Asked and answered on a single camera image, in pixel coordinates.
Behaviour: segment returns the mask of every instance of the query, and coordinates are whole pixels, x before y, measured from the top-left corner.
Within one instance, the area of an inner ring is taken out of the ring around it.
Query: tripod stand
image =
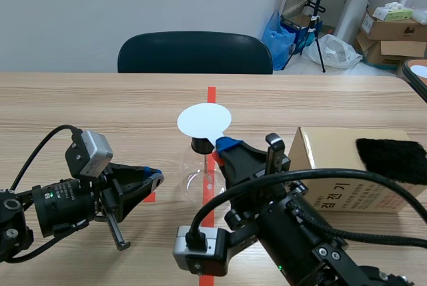
[[[308,25],[308,29],[306,31],[306,34],[304,35],[303,39],[301,39],[301,41],[298,43],[296,49],[299,49],[299,47],[301,46],[302,43],[303,46],[301,48],[300,51],[300,56],[302,55],[302,51],[304,50],[304,48],[306,47],[307,44],[307,40],[308,40],[308,36],[310,35],[310,33],[314,33],[314,39],[316,40],[316,44],[318,46],[318,52],[319,52],[319,57],[320,57],[320,63],[322,63],[322,70],[325,73],[325,65],[323,63],[323,58],[322,58],[322,52],[320,51],[320,46],[319,46],[319,32],[318,32],[318,27],[319,27],[319,18],[320,16],[318,15],[320,8],[323,8],[320,6],[320,1],[321,0],[316,0],[316,3],[314,5],[314,12],[313,15],[310,19],[310,24]],[[282,70],[284,70],[286,68],[286,66],[288,65],[288,63],[290,62],[291,58],[294,56],[294,52],[292,52],[292,54],[289,56],[288,61],[286,61],[286,64],[284,65],[284,67],[282,68]]]

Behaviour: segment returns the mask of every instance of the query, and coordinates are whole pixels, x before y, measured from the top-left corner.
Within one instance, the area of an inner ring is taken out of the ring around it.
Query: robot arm
[[[23,193],[14,192],[40,148],[55,130],[62,129],[73,132],[73,143],[65,152],[73,178],[44,187],[34,186]],[[127,249],[130,242],[123,239],[118,223],[164,180],[157,169],[111,163],[113,151],[101,134],[67,125],[55,130],[30,156],[12,189],[0,189],[0,262],[21,263],[32,259],[63,238],[86,228],[92,220],[106,222],[117,249]],[[25,256],[15,257],[33,242],[33,231],[26,226],[24,215],[32,204],[43,237],[53,235],[54,238]]]
[[[217,140],[214,154],[227,187],[222,195],[234,193],[215,197],[191,226],[178,229],[173,256],[181,269],[224,276],[230,259],[259,241],[292,286],[413,285],[405,277],[357,266],[346,254],[347,243],[342,238],[313,229],[309,222],[332,228],[304,199],[308,190],[300,181],[283,184],[271,180],[275,183],[264,185],[263,179],[283,177],[290,165],[284,142],[276,134],[266,140],[268,152],[227,137]],[[231,210],[225,220],[232,232],[198,227],[201,216],[227,200]]]

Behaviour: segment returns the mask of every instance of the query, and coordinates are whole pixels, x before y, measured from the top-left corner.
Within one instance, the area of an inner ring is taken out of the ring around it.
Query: black cable
[[[62,239],[70,236],[72,233],[75,233],[76,231],[79,231],[83,228],[86,228],[87,226],[89,226],[89,223],[87,221],[85,221],[84,223],[82,223],[78,226],[75,226],[75,227],[69,229],[68,231],[64,231],[63,233],[56,234],[56,236],[54,238],[52,238],[46,244],[43,244],[39,248],[35,249],[34,251],[32,251],[32,252],[30,252],[24,256],[8,258],[8,259],[6,259],[6,263],[19,264],[19,263],[23,263],[24,261],[29,261],[30,259],[33,259],[34,257],[42,254],[43,252],[45,252],[46,250],[48,250],[49,248],[54,246],[54,244],[58,243]]]
[[[69,129],[70,131],[72,131],[73,133],[76,132],[81,132],[80,129],[71,126],[71,125],[61,125],[56,127],[54,130],[52,130],[49,134],[46,135],[45,138],[43,138],[43,140],[40,142],[40,144],[38,144],[38,146],[34,149],[34,151],[31,153],[31,155],[28,157],[27,161],[25,162],[24,166],[22,166],[21,170],[18,173],[18,176],[16,176],[12,186],[11,186],[11,190],[16,190],[16,187],[18,186],[19,182],[22,179],[22,176],[24,176],[25,172],[27,171],[28,167],[30,166],[30,164],[33,162],[34,158],[37,156],[37,154],[40,152],[40,150],[43,148],[44,145],[46,145],[46,143],[58,132],[64,130],[64,129]]]
[[[341,237],[350,241],[359,241],[361,243],[393,245],[393,246],[415,246],[427,249],[427,240],[411,237],[393,236],[393,235],[375,235],[353,233],[349,231],[342,231],[330,226],[323,225],[316,221],[313,217],[307,215],[302,211],[298,205],[290,201],[289,204],[292,209],[298,210],[298,217],[304,220],[304,225],[308,226],[311,230],[318,233],[325,233],[329,236]]]
[[[395,183],[391,179],[385,178],[381,175],[370,173],[367,171],[359,171],[355,169],[309,169],[306,171],[288,171],[285,173],[276,173],[272,175],[265,175],[257,179],[247,181],[239,184],[225,191],[224,193],[211,199],[204,205],[193,218],[190,234],[198,235],[199,226],[203,219],[216,207],[229,201],[232,198],[245,195],[256,189],[275,185],[278,183],[285,183],[290,181],[301,181],[304,179],[325,179],[325,178],[349,178],[349,179],[364,179],[371,181],[389,188],[391,191],[397,193],[405,201],[407,201],[412,208],[421,216],[424,222],[427,223],[427,210],[421,203],[412,196],[407,190]]]

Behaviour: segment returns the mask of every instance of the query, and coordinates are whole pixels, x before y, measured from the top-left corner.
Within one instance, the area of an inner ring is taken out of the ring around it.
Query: tile floor
[[[322,72],[322,66],[302,58],[299,55],[294,55],[288,66],[283,71],[274,71],[275,75],[349,75],[349,76],[392,76],[389,71],[383,71],[363,63],[358,63],[350,69],[339,69],[330,66],[325,66],[326,73]]]

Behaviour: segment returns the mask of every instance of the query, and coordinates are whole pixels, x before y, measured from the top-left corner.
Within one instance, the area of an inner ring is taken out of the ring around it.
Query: black chair
[[[272,74],[260,40],[208,31],[171,31],[132,37],[120,49],[119,73]]]

